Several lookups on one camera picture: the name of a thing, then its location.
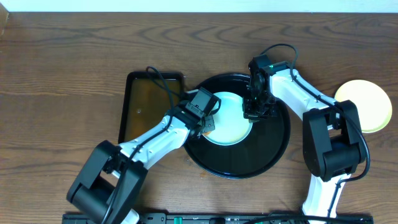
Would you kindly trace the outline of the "light blue plate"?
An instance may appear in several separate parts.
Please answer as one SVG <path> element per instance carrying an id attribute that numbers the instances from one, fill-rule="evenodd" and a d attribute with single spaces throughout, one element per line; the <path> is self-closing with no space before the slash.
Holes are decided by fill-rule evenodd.
<path id="1" fill-rule="evenodd" d="M 213 115 L 215 130 L 204 137 L 220 146 L 237 144 L 246 138 L 252 129 L 252 123 L 243 116 L 243 98 L 227 91 L 215 95 L 221 99 L 221 108 Z"/>

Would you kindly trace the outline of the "yellow plate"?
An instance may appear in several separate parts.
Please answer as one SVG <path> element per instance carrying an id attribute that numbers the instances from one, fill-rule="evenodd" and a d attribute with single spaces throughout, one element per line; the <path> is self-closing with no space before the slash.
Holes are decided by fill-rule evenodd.
<path id="1" fill-rule="evenodd" d="M 387 93 L 367 80 L 351 80 L 335 93 L 337 101 L 352 101 L 359 114 L 363 133 L 375 133 L 385 128 L 392 118 L 392 103 Z"/>

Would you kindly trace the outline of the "green and yellow sponge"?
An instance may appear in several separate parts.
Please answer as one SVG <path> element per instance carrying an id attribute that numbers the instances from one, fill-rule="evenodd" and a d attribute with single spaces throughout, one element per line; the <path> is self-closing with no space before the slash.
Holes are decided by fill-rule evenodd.
<path id="1" fill-rule="evenodd" d="M 201 134 L 204 135 L 204 136 L 208 136 L 211 132 L 212 132 L 212 130 L 203 130 L 201 132 Z"/>

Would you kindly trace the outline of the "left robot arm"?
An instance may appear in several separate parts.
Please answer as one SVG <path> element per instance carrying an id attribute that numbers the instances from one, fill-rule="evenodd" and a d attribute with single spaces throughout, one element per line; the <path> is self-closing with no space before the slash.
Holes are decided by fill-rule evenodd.
<path id="1" fill-rule="evenodd" d="M 115 146 L 99 143 L 72 183 L 67 200 L 94 223 L 138 223 L 132 205 L 148 170 L 193 133 L 215 129 L 213 115 L 196 120 L 175 108 L 143 135 Z"/>

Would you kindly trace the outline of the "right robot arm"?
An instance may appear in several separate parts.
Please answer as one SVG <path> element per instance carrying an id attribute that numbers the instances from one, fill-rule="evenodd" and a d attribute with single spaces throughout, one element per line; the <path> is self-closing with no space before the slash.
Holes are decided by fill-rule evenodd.
<path id="1" fill-rule="evenodd" d="M 356 105 L 325 96 L 287 61 L 272 63 L 262 54 L 248 67 L 244 117 L 251 121 L 274 117 L 281 101 L 302 120 L 303 158 L 312 174 L 302 212 L 307 223 L 332 223 L 345 183 L 362 179 L 370 166 Z M 362 162 L 364 172 L 353 177 Z"/>

